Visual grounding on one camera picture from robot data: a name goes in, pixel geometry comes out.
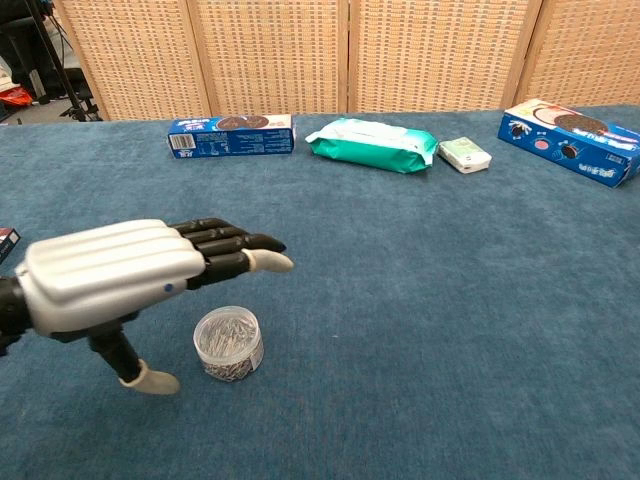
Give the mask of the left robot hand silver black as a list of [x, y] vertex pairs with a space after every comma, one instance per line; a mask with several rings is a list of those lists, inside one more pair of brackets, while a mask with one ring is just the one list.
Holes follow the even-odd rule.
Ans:
[[35, 242], [14, 276], [1, 280], [1, 347], [28, 330], [62, 343], [85, 338], [123, 387], [175, 394], [179, 381], [138, 356], [123, 323], [186, 290], [249, 272], [289, 272], [285, 250], [218, 218], [132, 220]]

